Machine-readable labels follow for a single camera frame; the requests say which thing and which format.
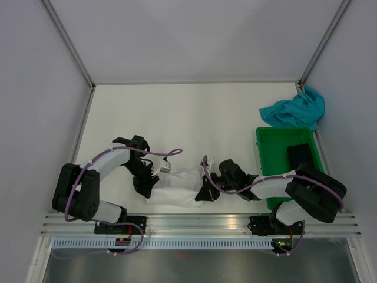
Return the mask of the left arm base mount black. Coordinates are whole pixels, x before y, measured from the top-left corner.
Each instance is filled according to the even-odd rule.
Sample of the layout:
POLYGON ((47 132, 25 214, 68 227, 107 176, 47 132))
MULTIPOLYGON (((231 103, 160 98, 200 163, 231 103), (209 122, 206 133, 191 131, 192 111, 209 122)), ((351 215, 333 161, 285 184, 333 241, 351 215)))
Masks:
POLYGON ((115 223, 96 223, 94 228, 95 235, 141 235, 139 228, 144 233, 147 227, 147 217, 146 216, 128 216, 127 223, 132 223, 132 225, 116 225, 115 223))

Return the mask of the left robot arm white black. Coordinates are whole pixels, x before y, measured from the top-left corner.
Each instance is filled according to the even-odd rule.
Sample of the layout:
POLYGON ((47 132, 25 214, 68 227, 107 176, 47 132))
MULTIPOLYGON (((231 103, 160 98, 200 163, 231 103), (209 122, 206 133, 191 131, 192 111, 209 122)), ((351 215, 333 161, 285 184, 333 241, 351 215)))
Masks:
POLYGON ((118 137, 110 147, 85 164, 65 164, 59 174, 52 208, 64 214, 67 222, 100 221, 108 223, 115 233, 128 228, 127 209, 100 199, 100 182, 115 169, 124 166, 133 176, 135 191, 145 198, 151 196, 159 177, 153 174, 151 164, 142 157, 150 147, 145 138, 118 137))

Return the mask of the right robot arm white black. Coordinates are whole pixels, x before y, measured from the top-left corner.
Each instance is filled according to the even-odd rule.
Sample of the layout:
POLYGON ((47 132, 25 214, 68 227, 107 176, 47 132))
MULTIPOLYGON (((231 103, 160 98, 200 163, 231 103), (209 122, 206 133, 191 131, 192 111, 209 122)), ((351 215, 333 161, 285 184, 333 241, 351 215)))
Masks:
POLYGON ((345 206, 346 187, 309 164, 270 176, 247 174, 231 159, 220 164, 220 175, 210 172, 207 156, 203 157, 201 166, 204 175, 197 195, 201 200, 215 201, 222 193, 237 195, 246 201, 286 198, 270 214, 269 226, 276 233, 308 219, 333 223, 345 206))

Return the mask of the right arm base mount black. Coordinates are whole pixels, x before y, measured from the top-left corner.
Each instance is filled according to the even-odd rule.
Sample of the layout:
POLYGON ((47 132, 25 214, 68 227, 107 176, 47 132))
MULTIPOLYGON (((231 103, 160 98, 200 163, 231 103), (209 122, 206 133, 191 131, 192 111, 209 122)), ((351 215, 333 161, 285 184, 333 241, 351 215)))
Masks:
POLYGON ((272 236, 272 235, 300 235, 302 232, 302 222, 296 222, 287 226, 272 216, 250 216, 247 225, 252 235, 272 236))

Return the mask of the white t shirt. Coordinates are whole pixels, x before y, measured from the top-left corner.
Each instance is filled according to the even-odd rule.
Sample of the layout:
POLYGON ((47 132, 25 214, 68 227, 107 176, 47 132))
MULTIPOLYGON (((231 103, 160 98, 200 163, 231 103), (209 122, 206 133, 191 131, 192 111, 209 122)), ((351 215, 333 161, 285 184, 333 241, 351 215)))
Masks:
POLYGON ((203 176, 200 167, 159 173, 158 177, 159 181, 153 186, 151 196, 146 200, 147 204, 187 208, 199 208, 204 205, 202 200, 195 200, 202 187, 203 176))

